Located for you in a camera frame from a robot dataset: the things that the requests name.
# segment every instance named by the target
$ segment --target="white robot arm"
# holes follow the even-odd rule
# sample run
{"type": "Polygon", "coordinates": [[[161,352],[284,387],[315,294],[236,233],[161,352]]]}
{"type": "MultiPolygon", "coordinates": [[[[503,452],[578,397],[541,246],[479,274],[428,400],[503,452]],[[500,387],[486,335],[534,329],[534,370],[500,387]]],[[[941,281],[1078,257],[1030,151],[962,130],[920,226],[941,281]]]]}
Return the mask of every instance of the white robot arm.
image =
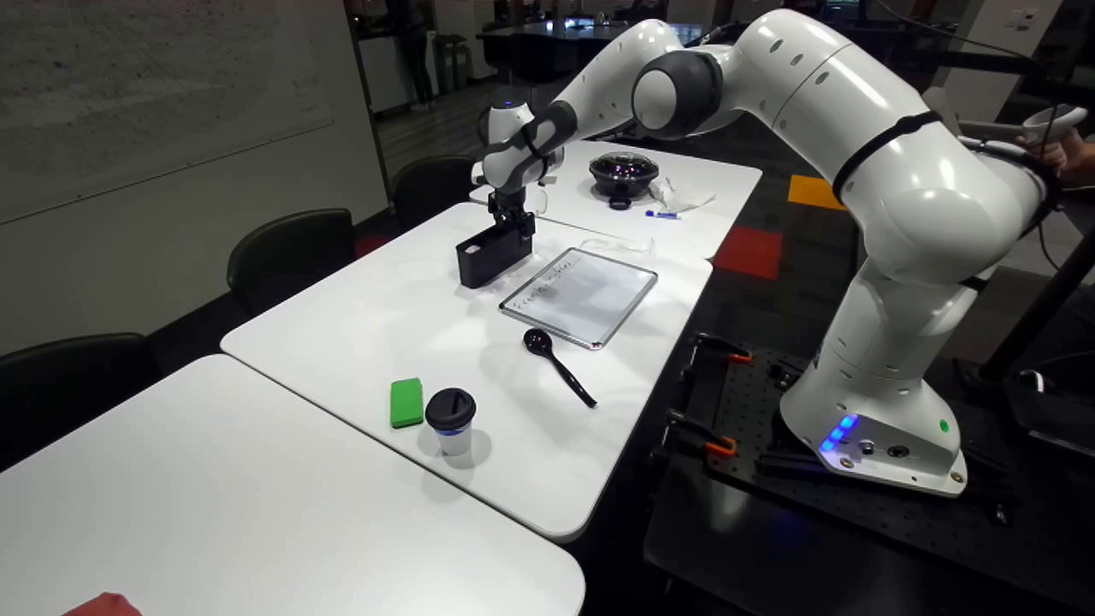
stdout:
{"type": "MultiPolygon", "coordinates": [[[[643,65],[616,62],[623,44],[609,44],[561,96],[578,123],[554,130],[554,140],[530,123],[534,147],[558,147],[565,133],[592,133],[585,127],[626,120],[630,110],[660,137],[708,133],[739,113],[767,123],[835,185],[869,257],[821,352],[784,394],[784,424],[838,476],[958,496],[968,486],[962,431],[924,373],[1030,229],[1044,181],[1009,157],[968,151],[920,92],[804,14],[773,10],[732,48],[664,38],[647,48],[643,34],[623,38],[626,51],[643,48],[643,65]],[[619,110],[619,92],[606,86],[626,82],[630,106],[619,110]]],[[[486,157],[489,185],[530,181],[513,178],[513,161],[527,157],[520,140],[530,137],[486,157]]]]}

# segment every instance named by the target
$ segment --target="office chair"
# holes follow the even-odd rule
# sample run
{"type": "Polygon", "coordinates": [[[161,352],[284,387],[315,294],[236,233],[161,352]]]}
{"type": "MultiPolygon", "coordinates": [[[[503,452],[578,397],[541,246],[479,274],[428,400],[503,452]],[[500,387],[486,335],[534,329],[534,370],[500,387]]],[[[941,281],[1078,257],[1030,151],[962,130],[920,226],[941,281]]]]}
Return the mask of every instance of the office chair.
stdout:
{"type": "Polygon", "coordinates": [[[144,335],[82,335],[0,356],[0,472],[164,376],[144,335]]]}
{"type": "Polygon", "coordinates": [[[394,219],[417,226],[441,209],[465,202],[472,185],[476,157],[424,157],[407,164],[390,188],[394,219]]]}
{"type": "Polygon", "coordinates": [[[311,209],[246,233],[229,257],[229,291],[260,315],[352,260],[346,209],[311,209]]]}

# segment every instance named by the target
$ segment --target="green sponge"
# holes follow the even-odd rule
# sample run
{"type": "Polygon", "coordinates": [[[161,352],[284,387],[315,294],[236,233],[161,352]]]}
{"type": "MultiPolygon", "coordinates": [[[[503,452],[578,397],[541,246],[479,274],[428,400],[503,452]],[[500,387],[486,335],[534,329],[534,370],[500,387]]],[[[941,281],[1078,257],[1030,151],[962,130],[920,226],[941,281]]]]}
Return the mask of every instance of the green sponge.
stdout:
{"type": "Polygon", "coordinates": [[[390,411],[390,428],[421,424],[421,380],[394,380],[387,411],[390,411]]]}

